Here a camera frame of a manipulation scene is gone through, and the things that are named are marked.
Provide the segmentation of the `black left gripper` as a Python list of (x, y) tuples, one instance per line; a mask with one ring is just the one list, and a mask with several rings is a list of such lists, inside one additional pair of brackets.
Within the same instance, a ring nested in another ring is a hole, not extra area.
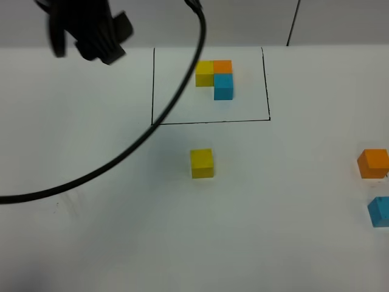
[(47, 29), (51, 50), (56, 58), (66, 56), (66, 33), (87, 61), (99, 59), (110, 65), (126, 52), (121, 46), (133, 33), (126, 13), (112, 15), (108, 1), (36, 1), (48, 14)]

